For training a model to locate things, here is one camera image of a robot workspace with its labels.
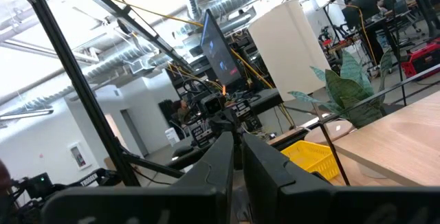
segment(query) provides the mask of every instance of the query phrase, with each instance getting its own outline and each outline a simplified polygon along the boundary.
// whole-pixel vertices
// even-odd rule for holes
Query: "black pole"
[[[333,22],[331,22],[331,19],[330,19],[330,16],[329,16],[329,13],[325,10],[325,8],[326,7],[324,7],[323,8],[323,10],[324,10],[324,13],[325,13],[325,16],[327,17],[327,19],[329,20],[329,22],[330,22],[330,25],[331,25],[331,28],[333,29],[333,32],[335,33],[335,35],[336,35],[336,38],[338,38],[338,40],[339,41],[341,41],[341,38],[339,37],[339,35],[338,35],[338,33],[336,32],[336,29],[334,28],[334,26],[333,26]]]
[[[106,121],[102,110],[96,101],[89,84],[85,80],[83,73],[81,72],[78,63],[76,62],[72,51],[63,33],[61,32],[54,15],[49,9],[46,0],[36,0],[32,3],[32,7],[38,19],[41,22],[44,30],[49,36],[49,40],[54,46],[58,57],[60,58],[63,67],[67,75],[69,76],[78,97],[80,98],[87,114],[90,117],[93,126],[104,147],[110,155],[112,162],[114,163],[116,170],[120,174],[125,186],[140,186],[138,179],[136,178],[132,168],[128,162],[122,158],[122,150],[120,149],[120,143],[118,138],[115,137],[111,130],[109,123]]]
[[[396,11],[394,10],[394,1],[391,0],[391,9],[393,10],[393,21],[394,21],[394,26],[395,26],[395,30],[396,30],[396,59],[397,62],[399,63],[399,75],[400,75],[400,82],[404,81],[404,76],[402,73],[402,63],[400,61],[400,44],[399,44],[399,25],[397,24],[397,19],[396,19]],[[405,86],[401,86],[401,94],[404,98],[404,106],[406,107],[406,95],[405,95]]]
[[[322,133],[325,136],[325,139],[327,140],[327,143],[329,144],[330,150],[333,153],[333,156],[335,157],[336,164],[338,165],[339,171],[341,172],[342,178],[344,179],[345,185],[350,186],[350,181],[347,175],[345,174],[344,168],[342,167],[341,161],[339,160],[339,156],[336,152],[335,145],[333,145],[333,142],[331,141],[329,134],[327,133],[327,130],[324,126],[324,123],[321,121],[318,122],[319,127],[322,130]]]

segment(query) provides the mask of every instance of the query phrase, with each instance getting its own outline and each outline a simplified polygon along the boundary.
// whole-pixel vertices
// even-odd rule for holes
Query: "black metal frame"
[[[54,49],[60,58],[60,61],[63,64],[63,67],[65,68],[65,71],[78,94],[78,97],[80,98],[125,186],[140,186],[140,183],[135,176],[130,163],[143,166],[165,175],[180,178],[184,174],[183,172],[147,161],[145,159],[141,159],[123,149],[118,138],[113,134],[108,121],[105,119],[104,114],[96,101],[89,84],[85,80],[85,77],[81,72],[81,68],[74,58],[74,55],[70,50],[70,47],[67,44],[67,41],[61,32],[56,19],[54,18],[54,15],[47,5],[46,0],[35,0],[35,2],[30,1],[30,3],[32,8],[34,8],[38,19],[40,20],[41,25],[47,33],[51,44],[54,46]]]
[[[368,98],[366,98],[366,99],[364,99],[362,101],[359,101],[357,104],[353,105],[350,108],[345,109],[343,112],[341,112],[339,114],[330,115],[330,116],[328,116],[328,117],[326,117],[326,118],[324,118],[324,119],[322,119],[321,121],[318,122],[318,125],[320,126],[320,128],[322,129],[322,132],[324,133],[325,139],[327,140],[327,143],[330,146],[331,152],[333,153],[333,156],[335,157],[335,160],[336,160],[336,163],[338,165],[339,171],[341,172],[341,175],[344,178],[344,182],[345,182],[345,184],[347,186],[350,185],[349,179],[347,178],[347,175],[345,174],[344,168],[342,167],[342,164],[340,163],[338,154],[336,153],[335,146],[331,142],[329,134],[328,134],[326,128],[324,127],[324,124],[339,118],[344,113],[347,113],[347,112],[349,112],[349,111],[351,111],[353,109],[356,109],[356,108],[358,108],[358,107],[360,107],[360,106],[362,106],[364,104],[370,103],[373,100],[375,100],[376,98],[378,98],[378,97],[380,97],[380,96],[382,96],[382,95],[384,95],[384,94],[386,94],[386,93],[388,93],[388,92],[390,92],[392,90],[395,90],[395,89],[397,89],[399,87],[403,87],[405,84],[408,84],[409,82],[417,80],[418,78],[420,78],[422,76],[425,76],[426,74],[429,74],[429,73],[431,73],[431,72],[433,72],[435,70],[438,70],[438,69],[440,69],[440,65],[435,65],[434,67],[431,67],[430,69],[427,69],[427,70],[425,70],[423,72],[420,72],[420,73],[416,74],[415,76],[409,77],[408,79],[403,80],[403,81],[397,83],[396,85],[394,85],[392,87],[384,89],[383,91],[380,91],[379,93],[376,93],[376,94],[374,94],[374,95],[372,95],[372,96],[370,96],[370,97],[368,97]],[[428,85],[427,87],[424,87],[423,90],[427,89],[429,87],[432,87],[433,85],[435,85],[435,83],[433,83],[431,85]]]
[[[130,27],[140,36],[144,37],[146,40],[154,44],[167,56],[172,58],[176,63],[181,65],[186,71],[192,72],[193,68],[182,58],[160,35],[147,23],[149,30],[154,31],[156,35],[152,35],[150,32],[145,30],[139,23],[133,20],[129,13],[132,11],[130,6],[126,6],[124,9],[119,8],[112,0],[92,0],[96,2],[99,6],[103,7],[107,12],[109,12],[114,17],[120,19],[125,25]]]

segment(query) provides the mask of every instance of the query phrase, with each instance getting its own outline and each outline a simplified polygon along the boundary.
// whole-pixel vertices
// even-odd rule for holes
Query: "white cylinder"
[[[330,66],[297,0],[276,6],[248,29],[284,101],[294,99],[290,91],[309,94],[324,87],[310,66]]]

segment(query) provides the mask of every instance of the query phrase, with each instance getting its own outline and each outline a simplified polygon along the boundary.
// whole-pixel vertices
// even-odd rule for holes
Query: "cable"
[[[252,72],[254,73],[258,78],[261,79],[261,81],[263,81],[270,89],[273,89],[274,87],[268,82],[266,81],[266,79],[264,79],[264,77],[262,77],[257,71],[255,71],[255,69],[253,67],[251,67],[248,62],[246,62],[238,53],[236,53],[233,49],[231,49],[231,52],[238,58],[241,60],[241,62]],[[286,117],[287,121],[290,123],[291,126],[295,126],[295,122],[292,119],[292,117],[290,116],[290,114],[288,114],[286,108],[284,107],[284,104],[281,104],[282,106],[282,113],[283,115]]]
[[[181,72],[181,73],[183,73],[183,74],[186,74],[187,76],[190,76],[190,77],[192,77],[192,78],[196,78],[196,79],[198,79],[198,80],[202,80],[201,78],[198,78],[198,77],[196,77],[196,76],[194,76],[194,75],[192,75],[192,74],[190,74],[190,73],[184,71],[183,69],[178,68],[176,65],[172,65],[172,64],[170,64],[170,63],[168,63],[168,64],[169,64],[170,66],[173,66],[174,68],[176,68],[179,72]],[[221,85],[218,84],[217,82],[214,82],[214,81],[211,81],[211,80],[207,80],[207,82],[210,82],[210,83],[216,85],[216,86],[220,89],[220,91],[222,90]]]
[[[140,6],[133,5],[133,4],[127,3],[125,1],[121,1],[121,0],[113,0],[113,1],[117,1],[118,3],[123,3],[123,4],[131,6],[133,8],[139,8],[140,10],[143,10],[145,12],[149,12],[151,14],[156,14],[158,16],[161,16],[161,17],[164,17],[164,18],[167,18],[167,19],[173,19],[173,20],[176,20],[176,21],[181,21],[181,22],[184,22],[184,23],[193,24],[193,25],[197,25],[199,27],[203,27],[203,25],[198,23],[198,22],[186,21],[186,20],[179,19],[179,18],[176,18],[176,17],[173,17],[173,16],[169,16],[169,15],[165,15],[165,14],[160,14],[160,13],[157,13],[157,12],[154,12],[154,11],[150,11],[150,10],[147,10],[145,8],[141,8]],[[269,86],[271,89],[273,89],[273,87],[262,76],[260,76],[258,74],[258,72],[256,72],[247,62],[245,62],[244,59],[242,59],[240,57],[240,55],[238,55],[233,49],[231,49],[231,50],[232,50],[233,54],[235,54],[235,56],[237,56],[246,65],[246,67],[248,67],[254,74],[256,74],[267,86]],[[285,117],[287,118],[289,123],[292,126],[294,126],[295,124],[294,124],[294,121],[293,121],[292,117],[290,116],[290,114],[286,114],[287,111],[285,110],[284,105],[283,104],[281,104],[281,105],[283,106],[283,109],[284,109],[283,114],[285,115]]]
[[[177,17],[174,17],[174,16],[170,16],[170,15],[166,15],[166,14],[160,14],[160,13],[157,13],[157,12],[154,12],[154,11],[151,11],[151,10],[147,10],[147,9],[145,9],[145,8],[141,8],[141,7],[138,6],[138,5],[133,5],[133,4],[127,3],[127,2],[125,2],[125,1],[121,1],[121,0],[113,0],[113,1],[117,1],[118,3],[122,3],[122,4],[125,4],[125,5],[128,5],[128,6],[132,7],[132,8],[138,8],[138,9],[143,10],[143,11],[145,11],[145,12],[149,12],[149,13],[151,13],[151,14],[156,14],[156,15],[158,15],[158,16],[161,16],[161,17],[164,17],[164,18],[167,18],[167,19],[173,19],[173,20],[176,20],[176,21],[181,21],[181,22],[184,22],[184,23],[188,23],[188,24],[192,24],[192,25],[197,25],[197,26],[199,26],[199,27],[203,27],[203,25],[200,24],[200,23],[198,23],[198,22],[194,22],[194,21],[186,21],[186,20],[183,20],[183,19],[179,19],[179,18],[177,18]]]
[[[185,82],[187,82],[187,81],[189,81],[189,80],[194,80],[194,81],[200,83],[202,86],[205,87],[206,90],[208,90],[209,93],[212,93],[211,89],[209,89],[209,87],[206,86],[206,84],[205,84],[204,82],[202,82],[201,80],[198,80],[198,79],[186,79],[186,80],[184,80],[184,83],[183,83],[183,84],[184,84],[184,89],[187,90],[188,92],[190,92],[190,93],[201,93],[201,91],[190,91],[190,90],[188,90],[188,89],[185,87],[185,86],[186,86]]]
[[[132,169],[133,169],[137,174],[139,174],[139,176],[142,176],[142,177],[148,179],[149,181],[151,181],[151,182],[153,182],[153,183],[164,184],[164,185],[168,185],[168,186],[171,185],[171,183],[165,183],[165,182],[159,182],[159,181],[153,180],[153,179],[151,179],[151,178],[149,178],[149,177],[143,175],[141,172],[139,172],[139,171],[138,171],[136,168],[134,168],[133,166],[132,166]]]
[[[276,119],[278,120],[278,125],[280,126],[281,133],[284,133],[283,128],[281,126],[280,118],[278,117],[278,114],[276,113],[275,107],[274,107],[274,112],[275,112]]]
[[[172,69],[169,69],[169,68],[165,68],[166,70],[168,70],[169,72],[173,72],[174,74],[179,74],[179,75],[181,75],[180,73],[184,73],[184,72],[176,72],[176,71],[174,71],[174,70],[172,70]],[[192,79],[198,79],[198,80],[202,80],[201,78],[198,78],[198,77],[195,77],[195,76],[193,76],[193,75],[191,75],[191,74],[188,74],[188,75],[181,75],[182,77],[183,76],[185,76],[185,77],[187,77],[187,78],[192,78]],[[218,84],[218,83],[216,83],[216,82],[213,82],[213,81],[211,81],[211,80],[206,80],[206,82],[209,82],[209,83],[211,83],[211,84],[213,84],[215,87],[217,87],[220,91],[221,91],[221,86]]]
[[[332,4],[341,5],[341,6],[344,6],[344,7],[357,8],[357,10],[359,10],[360,24],[362,26],[362,31],[364,32],[366,42],[368,43],[368,46],[370,47],[370,52],[371,52],[371,56],[373,57],[374,64],[375,64],[375,66],[377,66],[376,57],[374,55],[373,48],[371,47],[369,37],[366,35],[366,30],[365,30],[365,25],[364,25],[364,17],[362,16],[361,9],[359,7],[357,7],[357,6],[355,6],[355,5],[340,4],[340,3],[335,3],[335,2],[333,2]]]

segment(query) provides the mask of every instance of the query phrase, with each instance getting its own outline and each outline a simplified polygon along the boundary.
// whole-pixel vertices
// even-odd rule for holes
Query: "computer monitor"
[[[352,2],[362,11],[364,21],[379,13],[376,0],[352,0]]]
[[[379,13],[376,0],[351,0],[349,5],[356,6],[362,11],[364,21]],[[361,20],[357,8],[346,7],[342,10],[342,13],[350,29],[360,25]]]
[[[210,10],[206,10],[200,45],[221,84],[227,86],[241,79],[237,60]]]

